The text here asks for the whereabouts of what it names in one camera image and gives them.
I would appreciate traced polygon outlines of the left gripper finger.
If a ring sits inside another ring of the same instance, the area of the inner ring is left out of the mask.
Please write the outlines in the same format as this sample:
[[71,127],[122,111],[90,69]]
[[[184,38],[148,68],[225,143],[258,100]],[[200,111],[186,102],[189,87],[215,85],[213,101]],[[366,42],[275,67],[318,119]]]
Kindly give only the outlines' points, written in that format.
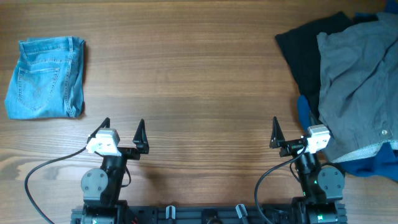
[[101,128],[109,128],[109,127],[110,127],[110,118],[106,117],[104,121],[88,136],[87,142],[93,139]]
[[141,154],[149,153],[149,142],[146,135],[145,121],[143,119],[140,120],[132,141]]

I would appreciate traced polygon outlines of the grey shorts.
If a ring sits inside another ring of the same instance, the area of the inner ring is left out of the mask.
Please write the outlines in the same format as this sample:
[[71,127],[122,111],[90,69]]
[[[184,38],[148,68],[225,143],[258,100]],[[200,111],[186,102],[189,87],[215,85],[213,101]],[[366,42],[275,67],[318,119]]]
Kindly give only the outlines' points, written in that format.
[[319,119],[332,134],[323,153],[332,162],[373,157],[386,142],[397,149],[397,15],[377,18],[317,35]]

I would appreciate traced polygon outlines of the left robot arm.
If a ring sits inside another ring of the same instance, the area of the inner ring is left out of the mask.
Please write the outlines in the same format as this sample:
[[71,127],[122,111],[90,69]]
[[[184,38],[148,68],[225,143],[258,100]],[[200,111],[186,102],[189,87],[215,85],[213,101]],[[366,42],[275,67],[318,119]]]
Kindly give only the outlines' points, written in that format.
[[110,127],[106,118],[87,140],[87,151],[102,157],[99,168],[87,171],[81,179],[83,209],[74,211],[72,223],[117,224],[137,223],[135,214],[125,200],[119,199],[125,174],[129,174],[127,161],[138,161],[149,153],[145,121],[140,120],[132,142],[134,147],[119,147],[118,132]]

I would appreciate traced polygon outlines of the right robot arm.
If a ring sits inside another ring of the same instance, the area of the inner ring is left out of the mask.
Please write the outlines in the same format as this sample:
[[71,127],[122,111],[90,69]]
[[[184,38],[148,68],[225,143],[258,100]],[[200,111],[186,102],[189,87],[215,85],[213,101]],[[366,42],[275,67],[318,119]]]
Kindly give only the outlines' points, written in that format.
[[272,223],[348,222],[343,199],[345,175],[332,163],[321,164],[317,152],[330,140],[330,132],[322,124],[310,126],[299,139],[287,141],[276,117],[272,122],[271,148],[280,149],[280,157],[291,156],[303,195],[287,205],[264,205],[264,215]]

